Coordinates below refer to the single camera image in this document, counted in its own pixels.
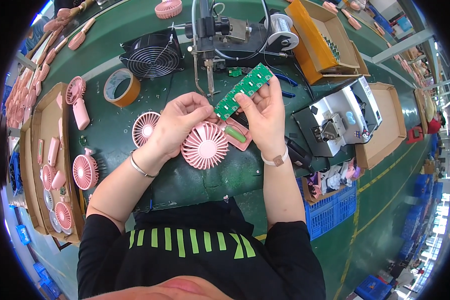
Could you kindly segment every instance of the green workbench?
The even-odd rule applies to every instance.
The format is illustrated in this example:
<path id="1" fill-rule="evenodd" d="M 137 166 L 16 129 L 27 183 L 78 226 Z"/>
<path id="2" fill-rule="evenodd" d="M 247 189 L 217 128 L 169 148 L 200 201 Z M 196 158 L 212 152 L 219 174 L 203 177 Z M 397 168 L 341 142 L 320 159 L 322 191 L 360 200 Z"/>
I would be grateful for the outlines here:
<path id="1" fill-rule="evenodd" d="M 90 70 L 117 59 L 124 51 L 120 47 L 121 42 L 131 40 L 141 35 L 164 29 L 171 25 L 185 23 L 190 20 L 192 0 L 183 0 L 183 11 L 180 15 L 168 19 L 158 19 L 154 12 L 156 5 L 153 1 L 128 0 L 121 1 L 110 10 L 96 17 L 95 24 L 86 35 L 85 42 L 76 51 L 64 47 L 57 55 L 50 66 L 47 79 L 42 83 L 42 95 L 50 90 L 56 83 L 68 83 L 78 75 L 84 75 Z M 226 9 L 224 15 L 237 18 L 248 19 L 249 21 L 259 21 L 263 17 L 263 10 L 259 0 L 245 1 L 224 1 Z M 268 0 L 269 8 L 283 10 L 288 2 L 285 0 Z M 83 24 L 85 19 L 104 9 L 98 6 L 90 7 L 83 15 L 79 15 Z M 353 29 L 347 22 L 343 14 L 339 14 L 340 19 L 351 40 L 358 49 L 369 56 L 373 56 L 387 48 L 386 42 L 366 26 L 359 31 Z M 76 32 L 80 27 L 68 28 L 69 32 Z M 87 80 L 87 90 L 84 94 L 85 104 L 90 116 L 90 125 L 84 130 L 78 130 L 73 117 L 68 124 L 68 135 L 70 145 L 70 158 L 73 160 L 77 155 L 84 153 L 84 147 L 79 143 L 79 138 L 84 135 L 88 142 L 88 147 L 94 150 L 93 157 L 97 159 L 100 167 L 100 180 L 112 172 L 122 163 L 129 152 L 135 148 L 132 141 L 131 129 L 133 122 L 138 116 L 146 111 L 160 112 L 166 103 L 175 97 L 196 91 L 193 61 L 191 55 L 186 51 L 186 44 L 181 45 L 182 53 L 185 53 L 184 71 L 173 75 L 166 75 L 153 80 L 143 80 L 138 98 L 131 105 L 123 109 L 108 103 L 103 97 L 103 87 L 108 77 L 117 69 L 123 68 L 122 64 L 111 65 L 99 69 L 97 75 Z M 399 96 L 413 99 L 413 89 L 393 74 L 384 71 L 374 65 L 367 64 L 372 76 L 369 82 L 381 81 L 395 85 Z M 413 81 L 400 65 L 393 59 L 384 62 L 388 68 Z M 296 69 L 291 66 L 280 66 L 279 69 L 287 76 L 299 83 L 298 87 L 291 87 L 288 83 L 281 81 L 284 91 L 296 94 L 294 98 L 284 98 L 285 111 L 288 116 L 285 120 L 285 134 L 294 136 L 294 141 L 301 147 L 309 149 L 304 140 L 298 125 L 289 117 L 293 111 L 305 107 L 311 103 L 311 98 L 303 86 L 302 79 Z M 200 85 L 206 89 L 206 74 L 200 72 Z M 240 81 L 241 77 L 229 77 L 227 74 L 216 74 L 215 89 L 221 93 L 216 94 L 211 104 L 215 105 L 222 97 Z M 332 85 L 314 86 L 313 93 L 317 98 L 323 96 Z M 332 165 L 341 163 L 352 158 L 354 148 L 347 146 L 345 152 L 340 152 L 330 159 Z M 325 168 L 325 159 L 314 159 L 312 166 L 315 170 Z M 198 170 L 185 162 L 179 154 L 178 157 L 170 160 L 161 170 L 160 175 L 152 184 L 153 209 L 187 206 L 205 201 L 222 200 L 226 195 L 235 196 L 245 192 L 261 189 L 263 187 L 263 162 L 260 153 L 254 143 L 250 144 L 246 151 L 241 152 L 233 146 L 229 146 L 229 152 L 225 159 L 218 166 L 209 170 Z M 295 170 L 297 177 L 307 175 L 304 169 Z M 85 195 L 93 193 L 95 188 L 84 192 Z M 139 201 L 138 210 L 148 211 L 150 209 L 149 196 Z"/>

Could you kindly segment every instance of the pliers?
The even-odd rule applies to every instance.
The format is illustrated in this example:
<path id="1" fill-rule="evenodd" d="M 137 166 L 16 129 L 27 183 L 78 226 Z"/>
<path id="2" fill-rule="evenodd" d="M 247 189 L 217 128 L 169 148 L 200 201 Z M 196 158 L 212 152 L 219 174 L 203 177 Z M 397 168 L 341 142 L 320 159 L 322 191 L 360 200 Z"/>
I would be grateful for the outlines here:
<path id="1" fill-rule="evenodd" d="M 283 74 L 277 74 L 277 73 L 273 73 L 275 76 L 277 76 L 278 79 L 282 79 L 283 81 L 288 81 L 293 87 L 298 87 L 299 84 L 294 81 L 291 78 L 288 78 L 287 76 L 283 75 Z M 282 96 L 283 97 L 287 97 L 287 98 L 294 98 L 295 94 L 294 93 L 288 93 L 285 92 L 284 90 L 282 90 Z"/>

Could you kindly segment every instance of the factory floor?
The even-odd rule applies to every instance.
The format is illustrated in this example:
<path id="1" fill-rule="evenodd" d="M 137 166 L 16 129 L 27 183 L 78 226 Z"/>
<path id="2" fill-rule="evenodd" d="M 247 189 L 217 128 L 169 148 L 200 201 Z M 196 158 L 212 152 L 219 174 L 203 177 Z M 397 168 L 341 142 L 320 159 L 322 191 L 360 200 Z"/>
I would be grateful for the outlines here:
<path id="1" fill-rule="evenodd" d="M 337 227 L 312 241 L 325 277 L 328 299 L 344 299 L 369 274 L 376 274 L 394 259 L 402 247 L 400 238 L 412 201 L 415 175 L 429 151 L 429 139 L 411 145 L 402 143 L 390 156 L 358 183 L 356 213 Z M 254 236 L 266 238 L 266 217 L 262 190 L 236 198 L 246 220 L 255 225 Z M 57 253 L 47 237 L 35 230 L 28 214 L 20 208 L 29 228 L 31 246 L 69 299 L 77 298 L 78 247 L 70 245 Z M 128 230 L 133 220 L 127 224 Z"/>

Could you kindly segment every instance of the machine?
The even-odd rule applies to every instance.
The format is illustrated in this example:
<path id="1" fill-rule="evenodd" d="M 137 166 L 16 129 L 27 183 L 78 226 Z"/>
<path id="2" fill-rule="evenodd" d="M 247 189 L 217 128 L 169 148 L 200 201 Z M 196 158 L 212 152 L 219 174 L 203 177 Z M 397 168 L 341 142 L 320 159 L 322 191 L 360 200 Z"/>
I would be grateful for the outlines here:
<path id="1" fill-rule="evenodd" d="M 333 157 L 345 145 L 367 143 L 382 123 L 363 76 L 295 112 L 293 118 L 316 157 Z"/>
<path id="2" fill-rule="evenodd" d="M 255 67 L 284 62 L 299 43 L 299 38 L 290 31 L 292 20 L 277 10 L 268 10 L 265 0 L 261 0 L 265 18 L 263 22 L 248 22 L 222 16 L 223 10 L 215 15 L 215 6 L 209 7 L 208 0 L 193 0 L 191 21 L 185 23 L 185 35 L 193 40 L 188 51 L 193 55 L 195 85 L 198 84 L 198 66 L 207 71 L 208 92 L 213 95 L 213 71 L 226 67 Z M 200 17 L 196 18 L 199 3 Z"/>

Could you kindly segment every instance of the red stool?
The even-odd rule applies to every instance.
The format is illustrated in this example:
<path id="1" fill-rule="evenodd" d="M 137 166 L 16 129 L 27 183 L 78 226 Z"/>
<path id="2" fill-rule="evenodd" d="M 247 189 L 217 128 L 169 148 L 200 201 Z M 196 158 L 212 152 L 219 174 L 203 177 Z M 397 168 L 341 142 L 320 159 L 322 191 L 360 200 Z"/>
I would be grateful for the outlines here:
<path id="1" fill-rule="evenodd" d="M 423 129 L 421 126 L 415 126 L 408 130 L 408 141 L 406 141 L 406 143 L 413 144 L 418 141 L 423 141 Z"/>
<path id="2" fill-rule="evenodd" d="M 378 280 L 380 280 L 380 281 L 383 282 L 384 284 L 388 284 L 388 282 L 386 282 L 385 279 L 383 279 L 382 277 L 377 276 L 377 278 L 378 278 Z"/>

